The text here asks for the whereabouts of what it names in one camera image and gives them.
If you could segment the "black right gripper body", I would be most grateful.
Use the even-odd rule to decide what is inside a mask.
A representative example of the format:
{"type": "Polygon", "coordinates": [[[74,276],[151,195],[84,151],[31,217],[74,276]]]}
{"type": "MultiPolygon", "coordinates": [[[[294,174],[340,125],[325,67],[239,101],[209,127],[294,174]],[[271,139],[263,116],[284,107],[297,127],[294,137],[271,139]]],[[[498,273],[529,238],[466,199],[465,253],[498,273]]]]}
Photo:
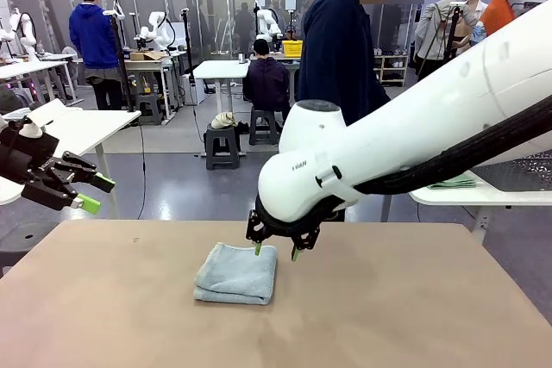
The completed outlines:
{"type": "Polygon", "coordinates": [[[291,222],[269,215],[262,204],[256,206],[254,211],[260,223],[271,235],[281,237],[318,233],[323,222],[343,222],[345,219],[345,208],[336,203],[317,203],[305,215],[291,222]]]}

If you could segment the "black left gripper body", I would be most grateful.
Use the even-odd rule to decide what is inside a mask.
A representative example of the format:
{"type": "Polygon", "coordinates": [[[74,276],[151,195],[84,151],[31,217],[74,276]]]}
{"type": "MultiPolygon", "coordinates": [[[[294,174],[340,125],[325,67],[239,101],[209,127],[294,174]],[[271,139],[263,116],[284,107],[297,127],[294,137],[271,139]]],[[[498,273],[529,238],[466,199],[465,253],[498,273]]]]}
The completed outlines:
{"type": "Polygon", "coordinates": [[[48,163],[60,140],[48,133],[40,138],[27,138],[10,126],[1,131],[1,176],[17,184],[40,180],[48,187],[58,185],[40,171],[48,163]]]}

